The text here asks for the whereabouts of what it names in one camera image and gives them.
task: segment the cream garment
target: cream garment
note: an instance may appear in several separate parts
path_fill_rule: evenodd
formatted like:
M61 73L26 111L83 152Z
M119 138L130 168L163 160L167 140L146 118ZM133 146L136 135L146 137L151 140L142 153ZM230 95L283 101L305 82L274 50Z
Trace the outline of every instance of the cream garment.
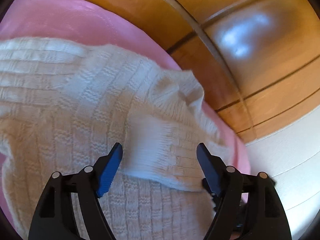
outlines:
M162 70L113 45L19 38L0 42L0 75L4 194L24 239L52 172L79 172L115 142L124 159L100 204L116 238L204 237L213 215L209 195L177 189L201 189L199 142L230 160L191 72Z

